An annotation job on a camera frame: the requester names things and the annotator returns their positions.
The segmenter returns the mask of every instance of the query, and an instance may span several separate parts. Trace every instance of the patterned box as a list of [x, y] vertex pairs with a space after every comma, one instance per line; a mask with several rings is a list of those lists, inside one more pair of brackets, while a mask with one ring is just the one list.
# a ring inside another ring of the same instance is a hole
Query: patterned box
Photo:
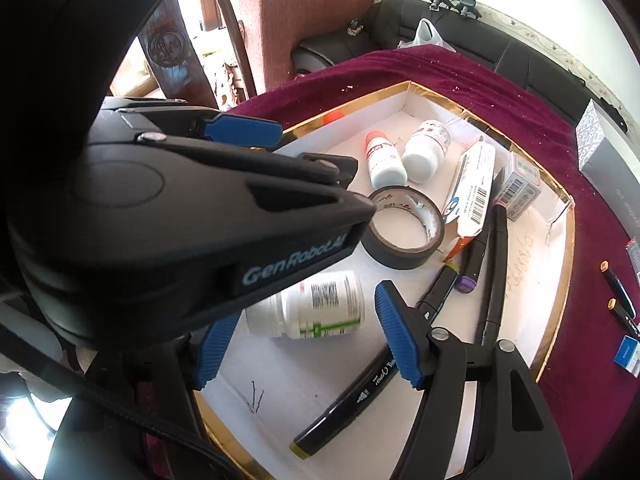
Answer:
[[575, 127], [578, 166], [630, 238], [640, 237], [640, 155], [593, 100]]

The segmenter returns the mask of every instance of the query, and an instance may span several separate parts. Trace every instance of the pill bottle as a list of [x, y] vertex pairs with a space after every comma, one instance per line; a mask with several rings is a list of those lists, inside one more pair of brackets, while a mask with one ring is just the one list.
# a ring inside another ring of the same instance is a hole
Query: pill bottle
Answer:
[[404, 146], [402, 163], [407, 177], [419, 184], [429, 180], [442, 165], [451, 145], [451, 134], [439, 121], [424, 121]]
[[249, 332], [292, 339], [353, 332], [364, 321], [364, 295], [352, 270], [321, 272], [244, 310]]
[[367, 165], [373, 189], [385, 186], [406, 186], [406, 171], [396, 147], [383, 132], [375, 130], [367, 134]]

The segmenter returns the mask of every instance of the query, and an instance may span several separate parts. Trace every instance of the green label stripe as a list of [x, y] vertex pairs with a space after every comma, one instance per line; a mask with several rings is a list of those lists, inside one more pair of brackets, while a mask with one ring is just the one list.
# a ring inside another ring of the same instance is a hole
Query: green label stripe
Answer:
[[344, 328], [347, 326], [354, 326], [359, 324], [360, 324], [360, 318], [353, 319], [351, 321], [345, 321], [344, 323], [336, 323], [334, 325], [325, 325], [325, 326], [322, 326], [320, 323], [313, 323], [313, 326], [311, 328], [301, 328], [300, 333], [306, 334], [308, 332], [319, 332], [321, 330], [334, 330], [336, 328]]

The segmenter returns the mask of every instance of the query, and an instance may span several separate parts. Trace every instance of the blue gripper pad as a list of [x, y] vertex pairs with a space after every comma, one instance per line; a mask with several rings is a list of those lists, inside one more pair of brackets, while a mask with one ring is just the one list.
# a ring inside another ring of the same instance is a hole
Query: blue gripper pad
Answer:
[[193, 373], [193, 384], [197, 390], [203, 389], [218, 374], [241, 314], [242, 310], [234, 312], [207, 328], [198, 347], [198, 365]]
[[273, 148], [282, 138], [282, 126], [266, 119], [219, 114], [205, 122], [202, 134], [214, 142]]
[[396, 302], [389, 294], [384, 282], [376, 286], [374, 300], [380, 325], [382, 325], [386, 341], [398, 364], [398, 371], [403, 379], [409, 381], [414, 388], [417, 388], [423, 380], [418, 366], [418, 346], [405, 325], [402, 315], [398, 312]]

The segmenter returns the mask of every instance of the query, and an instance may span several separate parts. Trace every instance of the roll of black electrical tape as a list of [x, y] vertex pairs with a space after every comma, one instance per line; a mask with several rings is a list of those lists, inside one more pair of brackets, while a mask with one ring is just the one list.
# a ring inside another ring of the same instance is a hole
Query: roll of black electrical tape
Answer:
[[375, 225], [374, 215], [362, 237], [362, 245], [374, 260], [392, 269], [415, 269], [427, 261], [442, 243], [444, 222], [438, 207], [421, 192], [411, 187], [386, 186], [374, 191], [370, 200], [382, 211], [390, 207], [415, 216], [424, 226], [427, 242], [419, 247], [398, 247], [384, 239]]

